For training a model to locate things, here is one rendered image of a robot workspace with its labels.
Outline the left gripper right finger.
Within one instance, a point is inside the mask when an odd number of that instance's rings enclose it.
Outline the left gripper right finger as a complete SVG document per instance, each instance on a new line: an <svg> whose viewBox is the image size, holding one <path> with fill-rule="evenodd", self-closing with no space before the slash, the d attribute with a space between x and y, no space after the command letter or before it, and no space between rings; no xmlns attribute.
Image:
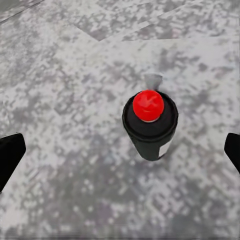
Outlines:
<svg viewBox="0 0 240 240"><path fill-rule="evenodd" d="M227 134L224 151L236 169L240 172L240 134L232 132Z"/></svg>

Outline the pesticide atomizer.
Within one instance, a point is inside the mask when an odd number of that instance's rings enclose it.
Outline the pesticide atomizer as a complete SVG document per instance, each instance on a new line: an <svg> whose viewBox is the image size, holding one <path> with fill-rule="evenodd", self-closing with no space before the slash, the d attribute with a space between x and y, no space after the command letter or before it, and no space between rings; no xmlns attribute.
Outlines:
<svg viewBox="0 0 240 240"><path fill-rule="evenodd" d="M162 77L147 75L148 88L133 95L123 108L122 121L128 136L144 160L157 161L167 152L176 134L176 104L156 90Z"/></svg>

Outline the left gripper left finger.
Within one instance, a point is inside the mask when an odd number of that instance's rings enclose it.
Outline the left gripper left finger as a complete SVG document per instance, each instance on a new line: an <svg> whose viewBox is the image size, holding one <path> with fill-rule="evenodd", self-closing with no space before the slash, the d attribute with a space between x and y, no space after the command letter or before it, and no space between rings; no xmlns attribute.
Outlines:
<svg viewBox="0 0 240 240"><path fill-rule="evenodd" d="M26 144L22 133L0 138L0 193L25 153Z"/></svg>

